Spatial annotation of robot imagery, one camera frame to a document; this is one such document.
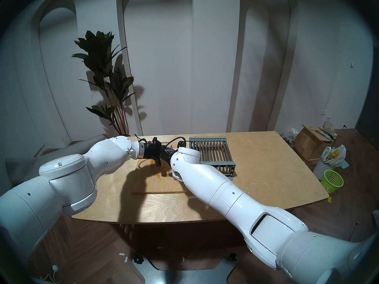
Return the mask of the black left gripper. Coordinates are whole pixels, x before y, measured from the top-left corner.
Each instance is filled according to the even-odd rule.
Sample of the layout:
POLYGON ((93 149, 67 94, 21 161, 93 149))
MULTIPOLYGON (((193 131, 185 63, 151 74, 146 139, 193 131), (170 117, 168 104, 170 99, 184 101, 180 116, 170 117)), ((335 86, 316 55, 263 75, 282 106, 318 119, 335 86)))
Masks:
POLYGON ((154 137, 151 141, 145 141, 143 143, 144 154, 143 159, 151 159, 155 162, 156 166, 161 166, 161 152, 162 157, 172 157, 172 155, 177 151, 177 149, 167 146, 162 146, 162 143, 154 137))

